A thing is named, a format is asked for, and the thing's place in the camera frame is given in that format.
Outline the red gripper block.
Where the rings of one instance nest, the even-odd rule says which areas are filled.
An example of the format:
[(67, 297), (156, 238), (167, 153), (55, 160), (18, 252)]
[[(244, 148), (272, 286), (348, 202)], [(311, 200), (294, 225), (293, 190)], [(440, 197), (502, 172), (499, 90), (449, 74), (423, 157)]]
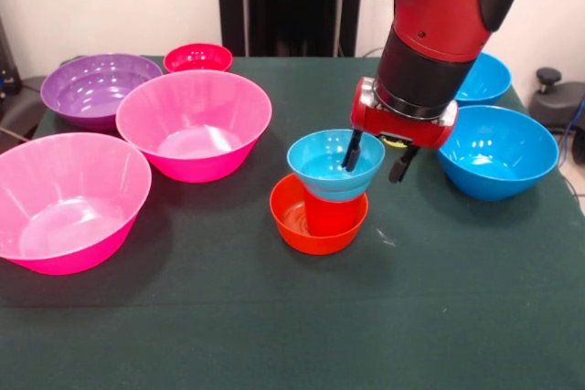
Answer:
[(350, 116), (354, 130), (342, 167), (349, 173), (355, 170), (362, 132), (412, 144), (392, 165), (388, 174), (388, 180), (397, 184), (402, 182), (419, 147), (440, 149), (446, 143), (457, 122), (459, 107), (457, 101), (452, 100), (438, 119), (413, 119), (388, 109), (378, 98), (375, 85), (375, 80), (370, 77), (363, 77), (357, 83)]

